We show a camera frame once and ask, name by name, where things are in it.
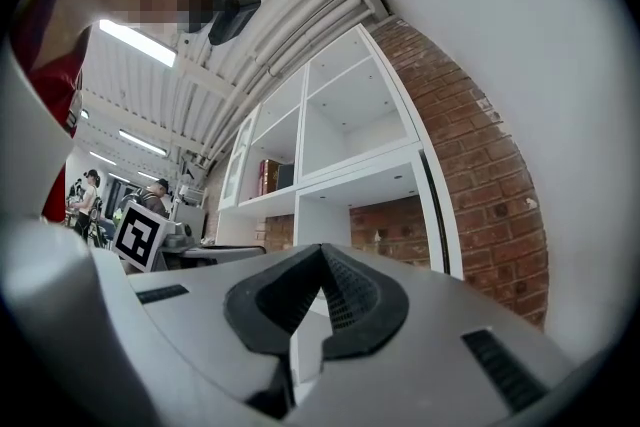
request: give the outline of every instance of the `recessed light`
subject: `recessed light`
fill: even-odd
[[[162,155],[163,157],[167,156],[167,150],[163,150],[162,148],[158,148],[157,146],[154,146],[153,144],[148,143],[147,141],[138,139],[136,136],[131,135],[128,132],[125,132],[124,130],[120,130],[120,136],[124,137],[125,139],[129,139],[129,141],[134,142],[142,146],[143,148],[146,148],[147,150],[151,150],[159,155]]]
[[[98,155],[97,153],[93,153],[92,151],[89,152],[89,155],[93,155],[97,159],[104,160],[105,162],[108,162],[112,166],[116,165],[116,163],[113,160],[105,159],[102,155]]]
[[[149,178],[150,180],[156,180],[156,181],[159,180],[159,178],[156,178],[155,176],[148,175],[147,173],[143,173],[142,171],[138,171],[138,174],[140,176],[144,176],[146,178]]]
[[[169,68],[173,67],[173,63],[176,60],[176,53],[170,48],[147,38],[144,34],[125,27],[124,25],[113,23],[110,20],[100,20],[100,29],[107,34],[111,34],[114,38],[118,38],[120,41],[137,48],[148,56],[157,59]]]
[[[110,176],[113,176],[114,178],[117,178],[118,180],[125,182],[125,183],[131,183],[131,180],[127,180],[126,178],[122,178],[121,176],[118,175],[114,175],[113,173],[109,173]]]

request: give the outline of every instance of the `glass cabinet door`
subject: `glass cabinet door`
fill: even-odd
[[[258,118],[260,105],[258,105],[249,114],[240,125],[236,142],[233,145],[231,158],[227,166],[227,173],[224,177],[222,186],[222,194],[220,195],[220,204],[218,209],[236,206],[238,204],[238,195],[240,194],[240,186],[244,175],[244,166],[247,161],[247,154],[251,146],[251,138]]]

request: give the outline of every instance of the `book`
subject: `book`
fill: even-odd
[[[262,196],[263,182],[264,182],[264,160],[260,161],[260,173],[258,175],[258,196]]]
[[[262,191],[261,196],[264,194],[269,194],[276,190],[276,184],[278,183],[278,168],[280,167],[280,162],[276,162],[275,160],[266,159],[263,160],[262,163],[264,166],[262,167]]]
[[[293,167],[294,164],[282,164],[278,168],[278,182],[276,185],[277,191],[293,185]]]

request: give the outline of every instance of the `black vent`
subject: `black vent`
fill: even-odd
[[[138,292],[136,295],[142,304],[155,303],[163,299],[171,299],[182,294],[188,294],[189,291],[182,285],[171,285],[170,287],[155,288],[153,290],[145,290]]]
[[[486,329],[462,336],[480,366],[515,413],[542,398],[546,389]]]

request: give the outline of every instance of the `cubby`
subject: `cubby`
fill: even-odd
[[[254,244],[257,222],[294,214],[294,244],[351,245],[352,208],[418,195],[433,234],[431,267],[443,270],[429,158],[438,165],[403,84],[365,29],[354,27],[241,125],[223,184],[217,243]],[[294,164],[293,183],[258,196],[265,159]]]

